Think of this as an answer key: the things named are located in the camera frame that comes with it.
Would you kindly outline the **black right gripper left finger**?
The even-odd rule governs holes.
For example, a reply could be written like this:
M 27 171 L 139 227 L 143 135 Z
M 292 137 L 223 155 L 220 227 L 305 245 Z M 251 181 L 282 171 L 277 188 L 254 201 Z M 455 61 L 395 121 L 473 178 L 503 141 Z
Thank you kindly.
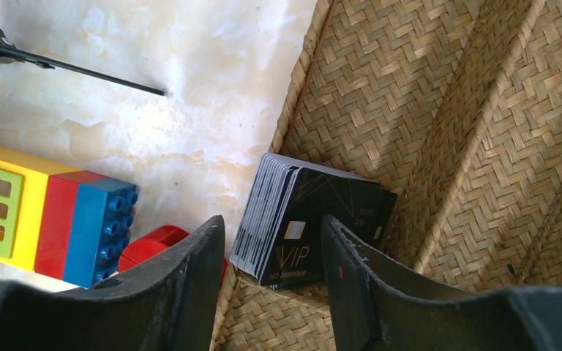
M 220 290 L 225 223 L 90 288 L 47 292 L 0 281 L 0 350 L 207 350 Z

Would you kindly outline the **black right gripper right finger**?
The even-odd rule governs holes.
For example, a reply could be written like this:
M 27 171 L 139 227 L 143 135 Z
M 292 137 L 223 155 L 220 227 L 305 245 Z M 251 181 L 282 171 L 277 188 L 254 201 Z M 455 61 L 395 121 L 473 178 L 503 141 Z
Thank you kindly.
M 562 287 L 460 290 L 379 252 L 333 216 L 323 218 L 321 239 L 338 350 L 562 350 Z

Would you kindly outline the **stack of black cards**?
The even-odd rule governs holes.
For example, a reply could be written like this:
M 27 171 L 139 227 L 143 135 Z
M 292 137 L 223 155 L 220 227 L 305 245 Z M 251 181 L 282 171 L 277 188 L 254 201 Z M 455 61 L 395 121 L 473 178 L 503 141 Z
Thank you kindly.
M 236 268 L 257 282 L 256 275 L 265 265 L 274 243 L 274 231 L 281 222 L 283 208 L 288 203 L 291 187 L 301 167 L 326 168 L 274 153 L 265 153 L 258 165 L 229 258 Z

